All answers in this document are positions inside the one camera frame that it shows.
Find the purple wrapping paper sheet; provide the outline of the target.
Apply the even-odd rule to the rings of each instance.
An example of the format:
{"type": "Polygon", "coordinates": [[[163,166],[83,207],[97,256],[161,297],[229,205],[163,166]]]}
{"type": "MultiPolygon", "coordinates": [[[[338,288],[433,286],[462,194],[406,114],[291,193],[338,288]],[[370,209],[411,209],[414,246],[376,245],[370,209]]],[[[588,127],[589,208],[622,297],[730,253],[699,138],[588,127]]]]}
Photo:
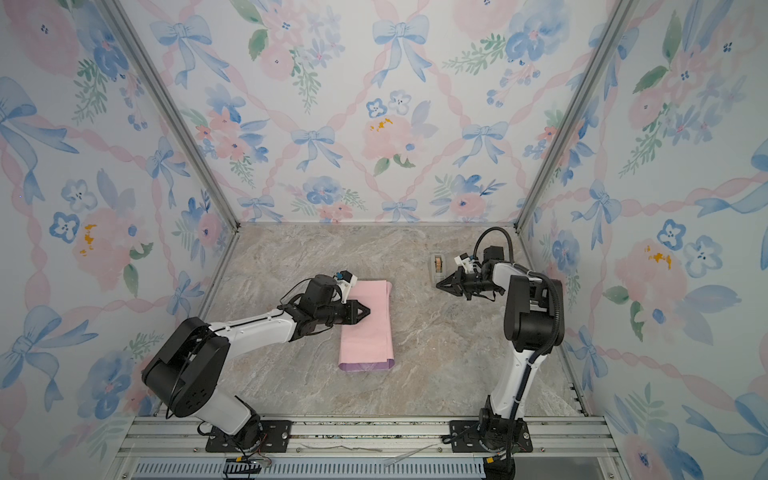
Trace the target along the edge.
{"type": "Polygon", "coordinates": [[[356,325],[341,328],[338,366],[347,373],[390,370],[395,365],[390,319],[392,285],[386,280],[358,281],[350,293],[370,309],[356,325]]]}

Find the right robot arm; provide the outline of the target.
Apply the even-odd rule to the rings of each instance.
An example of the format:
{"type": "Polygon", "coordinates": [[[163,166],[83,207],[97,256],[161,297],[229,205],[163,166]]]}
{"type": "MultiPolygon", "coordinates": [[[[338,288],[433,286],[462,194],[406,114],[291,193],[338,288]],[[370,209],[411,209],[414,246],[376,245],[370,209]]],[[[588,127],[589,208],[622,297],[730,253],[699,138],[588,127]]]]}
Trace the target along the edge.
{"type": "Polygon", "coordinates": [[[507,259],[501,246],[485,248],[481,259],[463,254],[455,261],[457,270],[436,288],[467,300],[504,297],[507,357],[479,418],[451,421],[443,442],[455,453],[530,452],[525,405],[540,366],[563,341],[562,284],[507,259]]]}

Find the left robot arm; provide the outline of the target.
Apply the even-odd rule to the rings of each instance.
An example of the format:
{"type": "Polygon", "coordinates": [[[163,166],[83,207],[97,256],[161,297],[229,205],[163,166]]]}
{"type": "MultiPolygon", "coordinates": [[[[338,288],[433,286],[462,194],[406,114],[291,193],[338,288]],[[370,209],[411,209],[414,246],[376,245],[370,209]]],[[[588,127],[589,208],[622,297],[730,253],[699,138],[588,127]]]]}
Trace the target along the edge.
{"type": "Polygon", "coordinates": [[[251,450],[263,438],[260,415],[219,386],[224,366],[263,347],[313,336],[336,325],[358,324],[370,309],[349,298],[357,277],[343,270],[318,274],[304,292],[274,310],[230,322],[184,320],[142,371],[142,382],[170,414],[194,416],[218,429],[226,442],[251,450]]]}

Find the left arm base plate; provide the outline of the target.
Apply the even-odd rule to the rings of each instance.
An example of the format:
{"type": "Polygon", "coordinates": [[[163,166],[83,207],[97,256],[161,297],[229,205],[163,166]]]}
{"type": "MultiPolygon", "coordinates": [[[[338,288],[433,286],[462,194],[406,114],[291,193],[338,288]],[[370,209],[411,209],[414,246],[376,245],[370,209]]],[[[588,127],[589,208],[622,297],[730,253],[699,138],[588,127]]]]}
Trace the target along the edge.
{"type": "Polygon", "coordinates": [[[206,434],[207,453],[285,453],[293,423],[290,420],[259,420],[249,422],[234,435],[228,435],[217,427],[206,434]]]}

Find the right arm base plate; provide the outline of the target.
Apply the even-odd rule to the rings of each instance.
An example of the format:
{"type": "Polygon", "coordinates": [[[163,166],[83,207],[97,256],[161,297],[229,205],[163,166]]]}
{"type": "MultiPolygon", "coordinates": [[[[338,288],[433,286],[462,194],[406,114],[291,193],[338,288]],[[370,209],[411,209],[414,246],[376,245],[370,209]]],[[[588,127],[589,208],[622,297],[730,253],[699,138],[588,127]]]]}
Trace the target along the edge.
{"type": "Polygon", "coordinates": [[[512,454],[533,451],[528,425],[522,419],[513,422],[493,420],[485,427],[479,421],[451,420],[448,426],[449,433],[443,437],[443,442],[451,447],[453,453],[496,455],[507,449],[512,454]]]}

